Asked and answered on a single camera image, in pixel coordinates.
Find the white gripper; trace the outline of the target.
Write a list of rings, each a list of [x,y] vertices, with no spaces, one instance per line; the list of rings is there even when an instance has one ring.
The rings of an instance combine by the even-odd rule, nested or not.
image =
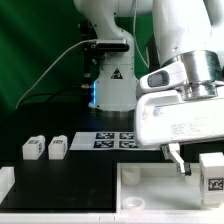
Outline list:
[[[146,94],[136,106],[134,133],[139,148],[161,146],[164,158],[190,176],[190,163],[181,158],[179,144],[224,139],[224,89],[217,97],[196,101],[183,101],[175,90]]]

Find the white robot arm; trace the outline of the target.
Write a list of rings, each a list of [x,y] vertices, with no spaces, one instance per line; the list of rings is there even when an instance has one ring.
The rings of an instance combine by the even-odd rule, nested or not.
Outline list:
[[[73,0],[102,51],[89,106],[135,114],[135,140],[190,174],[181,145],[224,139],[224,0]],[[134,39],[114,19],[151,14],[159,69],[136,78]]]

